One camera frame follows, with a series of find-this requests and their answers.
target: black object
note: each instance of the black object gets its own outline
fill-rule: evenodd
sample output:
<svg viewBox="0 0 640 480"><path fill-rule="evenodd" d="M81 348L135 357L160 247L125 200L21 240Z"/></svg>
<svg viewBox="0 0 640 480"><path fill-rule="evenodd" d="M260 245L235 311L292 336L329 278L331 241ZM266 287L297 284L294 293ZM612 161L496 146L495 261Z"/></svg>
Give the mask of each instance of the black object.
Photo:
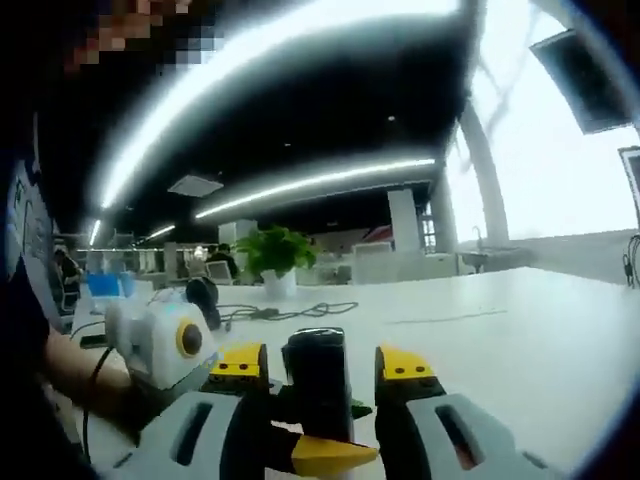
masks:
<svg viewBox="0 0 640 480"><path fill-rule="evenodd" d="M407 402L445 395L436 377L385 380L384 356L375 357L376 438L386 478L431 478L420 432Z"/></svg>
<svg viewBox="0 0 640 480"><path fill-rule="evenodd" d="M531 47L567 99L583 133L631 123L619 94L575 31L568 30Z"/></svg>
<svg viewBox="0 0 640 480"><path fill-rule="evenodd" d="M638 276L638 268L636 266L638 247L640 247L640 234L636 233L629 239L627 253L622 255L624 275L627 277L627 286L631 288L640 287L640 276Z"/></svg>
<svg viewBox="0 0 640 480"><path fill-rule="evenodd" d="M305 435L352 441L351 386L344 331L299 330L289 337L282 356L294 385L297 413Z"/></svg>
<svg viewBox="0 0 640 480"><path fill-rule="evenodd" d="M182 332L182 347L189 355L195 355L202 346L202 333L197 325L187 325Z"/></svg>
<svg viewBox="0 0 640 480"><path fill-rule="evenodd" d="M86 335L80 339L80 348L104 348L107 346L107 336L104 333L99 335Z"/></svg>
<svg viewBox="0 0 640 480"><path fill-rule="evenodd" d="M185 289L187 301L197 305L211 330L219 330L222 324L218 312L218 287L210 279L194 278L189 280Z"/></svg>

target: window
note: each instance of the window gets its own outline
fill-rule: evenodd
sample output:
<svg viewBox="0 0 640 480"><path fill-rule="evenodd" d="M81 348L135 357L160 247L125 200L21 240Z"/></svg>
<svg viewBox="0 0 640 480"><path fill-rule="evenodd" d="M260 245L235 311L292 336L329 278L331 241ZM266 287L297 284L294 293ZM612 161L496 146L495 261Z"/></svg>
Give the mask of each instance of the window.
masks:
<svg viewBox="0 0 640 480"><path fill-rule="evenodd" d="M424 237L424 247L427 253L436 252L436 229L431 216L431 204L425 208L425 214L421 217L422 235Z"/></svg>

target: glass wall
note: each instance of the glass wall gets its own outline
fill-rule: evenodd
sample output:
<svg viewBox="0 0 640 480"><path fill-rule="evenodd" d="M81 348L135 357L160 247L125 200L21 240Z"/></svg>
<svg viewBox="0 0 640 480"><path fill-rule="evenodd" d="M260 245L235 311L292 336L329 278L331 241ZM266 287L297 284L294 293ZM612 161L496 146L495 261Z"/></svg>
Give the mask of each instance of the glass wall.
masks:
<svg viewBox="0 0 640 480"><path fill-rule="evenodd" d="M512 240L637 226L618 155L618 148L638 143L636 131L625 127L584 135L529 49L564 30L526 0L487 2L472 102L491 147ZM463 229L458 237L464 240L470 220L457 217L469 203L457 196L456 223Z"/></svg>

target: office desk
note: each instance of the office desk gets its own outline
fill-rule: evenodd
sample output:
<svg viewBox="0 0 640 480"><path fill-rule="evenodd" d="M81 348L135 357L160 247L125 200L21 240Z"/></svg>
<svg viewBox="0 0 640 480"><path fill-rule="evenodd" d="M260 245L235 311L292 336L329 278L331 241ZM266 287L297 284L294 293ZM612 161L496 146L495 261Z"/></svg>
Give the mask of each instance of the office desk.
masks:
<svg viewBox="0 0 640 480"><path fill-rule="evenodd" d="M473 399L511 428L520 448L565 472L577 467L610 427L640 366L640 292L543 270L306 287L295 299L278 303L266 301L259 287L220 287L221 304L283 312L346 301L360 306L318 319L237 322L216 339L265 343L271 376L284 380L280 347L293 332L341 327L353 396L370 405L375 347L386 342L418 352L449 392ZM92 455L113 461L114 449L124 451L122 442L99 421L90 423ZM373 416L356 422L356 441L376 445ZM372 464L354 478L384 474Z"/></svg>

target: white column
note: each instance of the white column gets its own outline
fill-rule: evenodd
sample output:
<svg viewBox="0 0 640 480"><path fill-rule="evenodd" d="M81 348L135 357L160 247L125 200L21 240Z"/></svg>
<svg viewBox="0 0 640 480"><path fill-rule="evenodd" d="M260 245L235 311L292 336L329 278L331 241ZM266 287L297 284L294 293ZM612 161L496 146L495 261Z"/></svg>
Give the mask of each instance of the white column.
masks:
<svg viewBox="0 0 640 480"><path fill-rule="evenodd" d="M251 233L252 230L258 228L258 222L255 220L237 220L232 223L225 223L218 227L218 243L227 243L231 247L240 240ZM245 254L235 253L233 255L236 264L240 269L244 269L247 259Z"/></svg>
<svg viewBox="0 0 640 480"><path fill-rule="evenodd" d="M413 192L394 190L387 192L391 211L391 228L397 252L417 252L422 247L418 217L413 200Z"/></svg>
<svg viewBox="0 0 640 480"><path fill-rule="evenodd" d="M218 227L218 243L233 245L236 243L236 223L225 223Z"/></svg>
<svg viewBox="0 0 640 480"><path fill-rule="evenodd" d="M431 215L436 233L436 252L453 253L458 244L451 191L444 169L431 192Z"/></svg>
<svg viewBox="0 0 640 480"><path fill-rule="evenodd" d="M471 152L471 162L478 178L487 225L487 240L492 246L505 245L509 242L509 229L502 190L489 142L471 102L467 102L460 116L460 127Z"/></svg>
<svg viewBox="0 0 640 480"><path fill-rule="evenodd" d="M175 242L164 244L164 271L167 280L178 278L178 244Z"/></svg>

